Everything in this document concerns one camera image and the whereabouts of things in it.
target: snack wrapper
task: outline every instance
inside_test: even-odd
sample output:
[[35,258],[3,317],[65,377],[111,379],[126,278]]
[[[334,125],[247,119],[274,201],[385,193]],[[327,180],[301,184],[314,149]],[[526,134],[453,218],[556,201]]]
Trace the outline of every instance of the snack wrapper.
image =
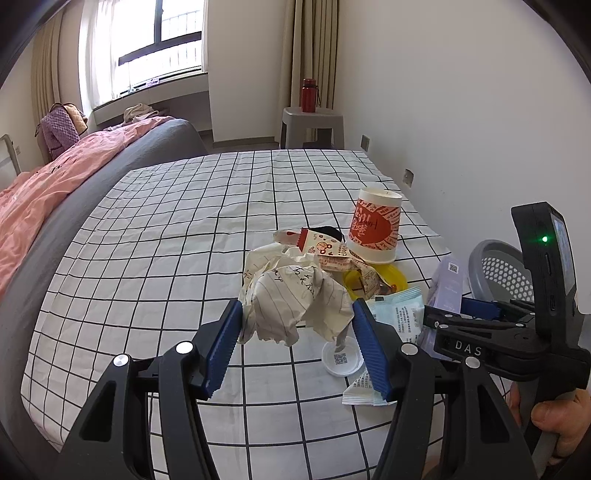
[[304,254],[316,255],[323,270],[331,273],[345,273],[359,271],[359,286],[353,290],[362,290],[365,299],[373,298],[380,289],[379,275],[357,255],[355,255],[343,242],[336,238],[303,228],[300,233],[278,231],[274,240],[283,245],[296,245]]

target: purple bag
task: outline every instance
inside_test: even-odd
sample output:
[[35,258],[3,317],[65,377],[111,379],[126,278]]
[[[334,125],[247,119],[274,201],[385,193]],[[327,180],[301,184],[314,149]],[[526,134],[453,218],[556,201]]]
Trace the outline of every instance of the purple bag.
[[41,129],[52,160],[80,141],[70,115],[61,104],[54,105],[41,119]]

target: gray bed frame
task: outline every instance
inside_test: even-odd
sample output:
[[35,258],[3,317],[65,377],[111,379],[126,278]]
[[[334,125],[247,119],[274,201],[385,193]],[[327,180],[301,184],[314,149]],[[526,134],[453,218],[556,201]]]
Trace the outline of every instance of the gray bed frame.
[[46,220],[0,303],[0,477],[46,480],[52,476],[58,453],[22,405],[21,381],[41,304],[77,231],[130,170],[206,154],[189,122],[170,120],[119,153]]

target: hand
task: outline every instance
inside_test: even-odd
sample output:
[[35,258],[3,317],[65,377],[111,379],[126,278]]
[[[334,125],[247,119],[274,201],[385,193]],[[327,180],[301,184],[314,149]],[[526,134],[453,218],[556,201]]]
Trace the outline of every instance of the hand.
[[[519,415],[519,388],[514,383],[507,395],[507,405],[517,425]],[[578,389],[574,400],[554,400],[538,403],[531,410],[531,421],[543,432],[557,433],[558,443],[554,456],[548,461],[556,465],[572,455],[591,425],[591,397],[586,390]]]

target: paper cup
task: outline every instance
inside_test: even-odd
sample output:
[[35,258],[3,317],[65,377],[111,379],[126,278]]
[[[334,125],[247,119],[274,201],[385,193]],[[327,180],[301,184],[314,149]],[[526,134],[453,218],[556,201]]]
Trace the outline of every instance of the paper cup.
[[402,195],[373,187],[359,192],[347,247],[367,263],[392,263],[396,258]]
[[345,348],[336,352],[336,342],[327,342],[322,348],[322,364],[335,377],[348,377],[363,366],[363,355],[357,340],[345,337]]

